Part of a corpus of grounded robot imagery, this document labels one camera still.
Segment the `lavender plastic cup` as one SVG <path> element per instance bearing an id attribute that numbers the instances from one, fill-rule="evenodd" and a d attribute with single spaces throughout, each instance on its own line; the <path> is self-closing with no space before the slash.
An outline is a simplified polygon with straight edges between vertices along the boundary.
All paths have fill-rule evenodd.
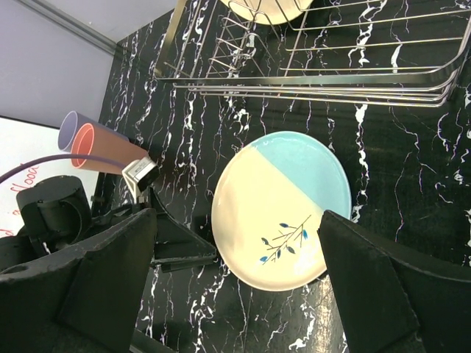
<path id="1" fill-rule="evenodd" d="M 75 136 L 78 133 L 79 129 L 84 124 L 92 124 L 94 127 L 113 133 L 119 138 L 129 140 L 129 138 L 126 137 L 125 135 L 122 135 L 110 129 L 106 127 L 105 125 L 100 124 L 99 122 L 94 121 L 81 113 L 78 113 L 77 111 L 71 111 L 63 119 L 63 122 L 61 123 L 61 126 L 60 126 L 59 135 L 57 139 L 57 147 L 60 151 L 64 151 L 64 152 L 71 151 L 71 147 L 74 142 Z"/>

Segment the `pink and cream plate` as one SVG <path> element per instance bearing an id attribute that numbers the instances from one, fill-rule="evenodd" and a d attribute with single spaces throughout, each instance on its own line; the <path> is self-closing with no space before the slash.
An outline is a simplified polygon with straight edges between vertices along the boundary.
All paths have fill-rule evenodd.
<path id="1" fill-rule="evenodd" d="M 284 24 L 309 10 L 313 0 L 221 0 L 239 18 L 263 25 Z"/>

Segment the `blue and cream plate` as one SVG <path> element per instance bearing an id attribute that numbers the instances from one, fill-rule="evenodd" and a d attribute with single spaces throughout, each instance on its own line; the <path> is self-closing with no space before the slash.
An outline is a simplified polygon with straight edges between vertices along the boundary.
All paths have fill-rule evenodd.
<path id="1" fill-rule="evenodd" d="M 345 171 L 323 143 L 273 132 L 230 160 L 210 214 L 220 256 L 242 282 L 266 291 L 307 285 L 326 270 L 317 231 L 326 210 L 351 216 Z"/>

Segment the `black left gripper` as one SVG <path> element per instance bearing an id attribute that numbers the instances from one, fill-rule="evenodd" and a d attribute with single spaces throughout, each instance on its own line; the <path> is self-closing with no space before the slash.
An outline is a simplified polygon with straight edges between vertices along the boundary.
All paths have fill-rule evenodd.
<path id="1" fill-rule="evenodd" d="M 151 261 L 153 268 L 159 265 L 163 272 L 173 272 L 210 265 L 216 259 L 216 247 L 175 219 L 153 188 L 147 188 L 134 204 L 123 204 L 92 218 L 90 228 L 109 228 L 143 215 L 150 217 L 151 228 L 157 228 Z"/>

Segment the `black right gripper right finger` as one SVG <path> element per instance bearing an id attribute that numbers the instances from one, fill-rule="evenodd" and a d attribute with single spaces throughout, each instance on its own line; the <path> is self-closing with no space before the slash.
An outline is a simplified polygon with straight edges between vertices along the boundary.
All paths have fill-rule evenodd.
<path id="1" fill-rule="evenodd" d="M 351 352 L 469 352 L 470 269 L 330 210 L 319 240 Z"/>

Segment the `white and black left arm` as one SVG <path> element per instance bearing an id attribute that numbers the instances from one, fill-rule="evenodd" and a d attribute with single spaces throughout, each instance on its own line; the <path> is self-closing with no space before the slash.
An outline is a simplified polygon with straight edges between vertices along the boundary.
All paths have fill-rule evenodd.
<path id="1" fill-rule="evenodd" d="M 145 209 L 153 209 L 157 219 L 152 268 L 172 272 L 209 265 L 216 259 L 215 246 L 177 221 L 152 188 L 136 203 L 97 217 L 85 197 L 82 182 L 75 176 L 54 176 L 21 191 L 16 201 L 24 224 L 16 235 L 1 239 L 1 269 L 74 245 Z"/>

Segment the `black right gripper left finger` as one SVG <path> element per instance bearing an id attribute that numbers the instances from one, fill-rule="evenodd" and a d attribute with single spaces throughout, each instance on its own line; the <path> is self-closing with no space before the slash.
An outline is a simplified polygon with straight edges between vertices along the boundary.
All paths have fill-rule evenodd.
<path id="1" fill-rule="evenodd" d="M 2 352 L 128 352 L 153 256 L 145 209 L 1 273 Z"/>

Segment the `pink plastic cup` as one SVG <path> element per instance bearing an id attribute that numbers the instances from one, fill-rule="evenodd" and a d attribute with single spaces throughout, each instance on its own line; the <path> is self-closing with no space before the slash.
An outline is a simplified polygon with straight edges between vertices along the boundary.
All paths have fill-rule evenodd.
<path id="1" fill-rule="evenodd" d="M 132 161 L 148 156 L 148 152 L 140 146 L 91 123 L 86 123 L 79 129 L 72 144 L 71 153 L 112 160 L 119 166 L 78 157 L 72 158 L 71 163 L 75 168 L 115 175 L 121 175 L 122 169 Z"/>

